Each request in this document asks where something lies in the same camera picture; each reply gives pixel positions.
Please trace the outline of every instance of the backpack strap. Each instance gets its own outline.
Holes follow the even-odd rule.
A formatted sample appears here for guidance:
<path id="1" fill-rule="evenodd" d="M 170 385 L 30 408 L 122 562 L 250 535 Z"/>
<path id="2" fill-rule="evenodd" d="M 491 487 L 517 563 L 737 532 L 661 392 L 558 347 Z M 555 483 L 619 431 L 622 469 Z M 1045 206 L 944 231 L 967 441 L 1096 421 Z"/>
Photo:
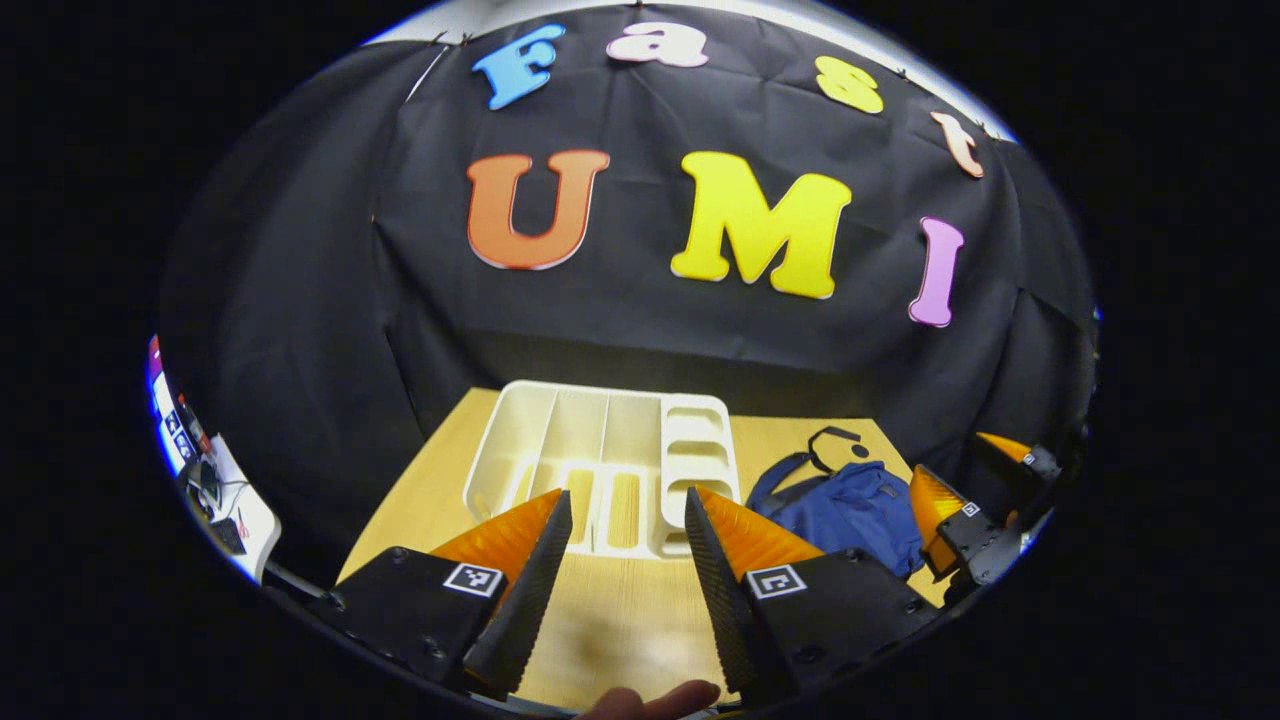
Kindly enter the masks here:
<path id="1" fill-rule="evenodd" d="M 751 488 L 751 496 L 746 498 L 746 506 L 760 515 L 771 515 L 776 507 L 774 505 L 781 505 L 781 501 L 773 500 L 773 491 L 778 487 L 782 480 L 787 478 L 791 473 L 796 471 L 797 468 L 809 461 L 808 452 L 792 452 L 782 460 L 773 464 L 772 468 L 760 475 L 760 480 L 755 483 Z"/>
<path id="2" fill-rule="evenodd" d="M 833 475 L 836 470 L 833 470 L 829 465 L 823 462 L 822 459 L 818 457 L 818 451 L 814 450 L 813 447 L 813 443 L 824 434 L 833 434 L 837 437 L 842 437 L 845 439 L 851 439 L 854 442 L 861 442 L 863 439 L 861 436 L 859 436 L 858 433 L 851 433 L 849 430 L 836 428 L 832 425 L 828 425 L 818 430 L 817 433 L 813 434 L 813 437 L 809 438 L 808 452 L 792 452 L 791 455 L 787 455 L 782 460 L 774 462 L 772 468 L 769 468 L 768 470 L 764 471 L 763 475 L 760 475 L 760 480 L 755 483 L 754 488 L 751 488 L 751 496 L 746 498 L 746 506 L 762 515 L 768 516 L 778 507 L 785 505 L 786 500 L 773 497 L 773 491 L 777 489 L 777 487 L 782 483 L 782 480 L 787 478 L 787 475 L 796 471 L 796 469 L 804 465 L 805 462 L 812 461 L 814 468 L 818 468 L 819 470 L 826 473 L 826 475 L 819 475 L 810 480 L 805 480 L 804 484 L 806 486 L 817 484 L 813 480 L 820 482 Z"/>
<path id="3" fill-rule="evenodd" d="M 809 460 L 813 460 L 813 466 L 822 470 L 823 473 L 827 473 L 828 475 L 835 475 L 836 470 L 833 470 L 826 462 L 823 462 L 822 459 L 818 457 L 818 451 L 813 448 L 814 441 L 817 441 L 824 434 L 833 434 L 836 437 L 842 437 L 845 439 L 851 439 L 854 442 L 863 442 L 863 436 L 840 429 L 835 425 L 827 425 L 826 428 L 813 433 L 813 437 L 809 438 Z"/>

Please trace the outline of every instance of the screw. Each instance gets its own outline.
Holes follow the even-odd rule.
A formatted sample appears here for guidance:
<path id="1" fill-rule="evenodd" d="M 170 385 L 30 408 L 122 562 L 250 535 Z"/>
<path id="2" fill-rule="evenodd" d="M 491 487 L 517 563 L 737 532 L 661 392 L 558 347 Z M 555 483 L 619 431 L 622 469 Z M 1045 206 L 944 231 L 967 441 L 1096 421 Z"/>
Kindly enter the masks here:
<path id="1" fill-rule="evenodd" d="M 422 650 L 431 657 L 444 657 L 444 648 L 442 648 L 440 643 L 435 642 L 435 638 L 431 635 L 422 638 Z"/>
<path id="2" fill-rule="evenodd" d="M 343 601 L 342 594 L 339 594 L 337 592 L 332 592 L 332 591 L 326 592 L 324 594 L 324 600 L 325 600 L 325 602 L 329 603 L 329 607 L 333 607 L 338 612 L 342 612 L 342 611 L 347 610 L 346 601 Z"/>
<path id="3" fill-rule="evenodd" d="M 827 651 L 815 644 L 810 644 L 796 651 L 792 659 L 801 665 L 809 665 L 812 662 L 817 662 L 823 655 L 827 655 Z"/>

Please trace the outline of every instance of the letter m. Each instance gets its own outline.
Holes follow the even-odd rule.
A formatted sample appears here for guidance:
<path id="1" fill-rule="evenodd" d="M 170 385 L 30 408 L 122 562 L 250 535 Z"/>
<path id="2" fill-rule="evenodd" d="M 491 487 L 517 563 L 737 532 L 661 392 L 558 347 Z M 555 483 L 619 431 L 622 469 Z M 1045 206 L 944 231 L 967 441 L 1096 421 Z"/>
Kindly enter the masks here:
<path id="1" fill-rule="evenodd" d="M 742 279 L 754 283 L 782 246 L 782 264 L 769 273 L 778 292 L 826 299 L 836 291 L 831 255 L 840 213 L 852 200 L 842 182 L 814 173 L 800 176 L 769 208 L 746 160 L 726 152 L 690 152 L 680 164 L 694 177 L 694 219 L 685 251 L 671 259 L 682 278 L 722 281 L 728 260 L 721 255 L 724 234 Z"/>

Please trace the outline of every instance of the white tray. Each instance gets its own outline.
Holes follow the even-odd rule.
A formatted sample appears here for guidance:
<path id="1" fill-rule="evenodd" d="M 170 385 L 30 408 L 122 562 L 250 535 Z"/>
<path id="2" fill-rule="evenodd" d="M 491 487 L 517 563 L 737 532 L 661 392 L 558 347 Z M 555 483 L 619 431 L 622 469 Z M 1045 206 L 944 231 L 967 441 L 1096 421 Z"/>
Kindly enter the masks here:
<path id="1" fill-rule="evenodd" d="M 498 397 L 462 501 L 483 523 L 567 488 L 566 552 L 672 559 L 690 552 L 690 486 L 741 502 L 728 409 L 718 398 L 516 380 Z"/>

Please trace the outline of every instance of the human hand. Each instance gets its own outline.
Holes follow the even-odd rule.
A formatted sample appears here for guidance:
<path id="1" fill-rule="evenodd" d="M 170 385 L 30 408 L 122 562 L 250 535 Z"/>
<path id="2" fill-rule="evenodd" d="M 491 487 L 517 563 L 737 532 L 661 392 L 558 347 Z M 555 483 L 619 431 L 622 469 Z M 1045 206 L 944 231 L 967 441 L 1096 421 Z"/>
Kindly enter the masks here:
<path id="1" fill-rule="evenodd" d="M 649 702 L 643 702 L 640 693 L 631 688 L 613 688 L 575 720 L 680 720 L 710 707 L 718 698 L 719 687 L 707 680 L 681 683 Z"/>

